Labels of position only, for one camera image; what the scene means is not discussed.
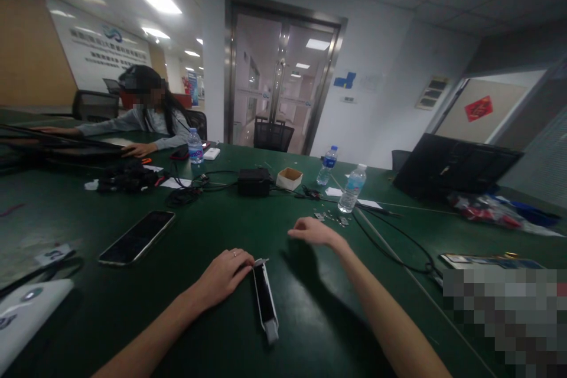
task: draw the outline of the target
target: black chair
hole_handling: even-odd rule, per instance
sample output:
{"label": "black chair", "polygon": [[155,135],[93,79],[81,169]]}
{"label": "black chair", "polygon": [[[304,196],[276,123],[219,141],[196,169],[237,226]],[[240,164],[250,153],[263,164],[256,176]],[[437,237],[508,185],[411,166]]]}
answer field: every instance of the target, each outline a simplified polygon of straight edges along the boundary
{"label": "black chair", "polygon": [[118,101],[115,94],[77,90],[71,114],[49,113],[50,116],[68,116],[79,121],[101,122],[118,117]]}
{"label": "black chair", "polygon": [[402,151],[401,149],[392,151],[392,170],[400,171],[410,155],[410,151]]}
{"label": "black chair", "polygon": [[201,140],[207,140],[207,116],[201,111],[186,109],[185,117],[187,118],[189,126],[197,129]]}
{"label": "black chair", "polygon": [[295,129],[280,124],[254,123],[254,147],[287,152]]}

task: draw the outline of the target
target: cardboard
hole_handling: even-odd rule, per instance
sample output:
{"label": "cardboard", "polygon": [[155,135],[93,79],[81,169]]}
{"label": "cardboard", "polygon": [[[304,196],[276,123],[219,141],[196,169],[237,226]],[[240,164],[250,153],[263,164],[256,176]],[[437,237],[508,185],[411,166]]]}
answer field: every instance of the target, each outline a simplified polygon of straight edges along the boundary
{"label": "cardboard", "polygon": [[302,180],[303,180],[302,172],[288,167],[278,173],[278,178],[276,179],[276,186],[288,190],[295,190],[295,188],[297,188],[297,186],[301,184]]}

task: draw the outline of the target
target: laptop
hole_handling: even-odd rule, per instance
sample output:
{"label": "laptop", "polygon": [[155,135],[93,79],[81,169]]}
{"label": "laptop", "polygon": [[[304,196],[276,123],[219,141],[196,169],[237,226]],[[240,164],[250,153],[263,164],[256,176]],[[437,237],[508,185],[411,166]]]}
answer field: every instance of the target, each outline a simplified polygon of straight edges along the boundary
{"label": "laptop", "polygon": [[0,124],[0,144],[15,151],[66,159],[118,158],[121,146],[89,139],[50,135],[28,128]]}

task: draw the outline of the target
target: black box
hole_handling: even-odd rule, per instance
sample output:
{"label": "black box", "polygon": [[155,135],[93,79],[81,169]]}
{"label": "black box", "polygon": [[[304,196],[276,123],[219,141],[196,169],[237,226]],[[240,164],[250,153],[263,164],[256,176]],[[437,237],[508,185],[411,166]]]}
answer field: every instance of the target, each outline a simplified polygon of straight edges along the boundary
{"label": "black box", "polygon": [[273,185],[267,168],[241,169],[238,172],[238,195],[268,196]]}

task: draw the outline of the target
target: water bottle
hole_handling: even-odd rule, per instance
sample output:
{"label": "water bottle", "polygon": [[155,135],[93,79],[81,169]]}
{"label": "water bottle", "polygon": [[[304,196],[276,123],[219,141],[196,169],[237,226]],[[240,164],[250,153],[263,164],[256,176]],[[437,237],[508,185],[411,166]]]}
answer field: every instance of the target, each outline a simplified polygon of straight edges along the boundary
{"label": "water bottle", "polygon": [[338,209],[343,213],[350,213],[354,209],[356,200],[360,195],[362,186],[366,181],[366,166],[359,164],[359,166],[348,176],[347,186],[341,199],[338,201]]}
{"label": "water bottle", "polygon": [[325,158],[323,159],[323,166],[321,171],[317,175],[317,184],[325,186],[329,182],[329,177],[331,177],[331,170],[337,162],[337,147],[331,146],[331,150],[327,151]]}
{"label": "water bottle", "polygon": [[195,127],[189,129],[189,140],[187,141],[189,147],[189,161],[192,164],[200,164],[203,162],[203,143],[197,133]]}

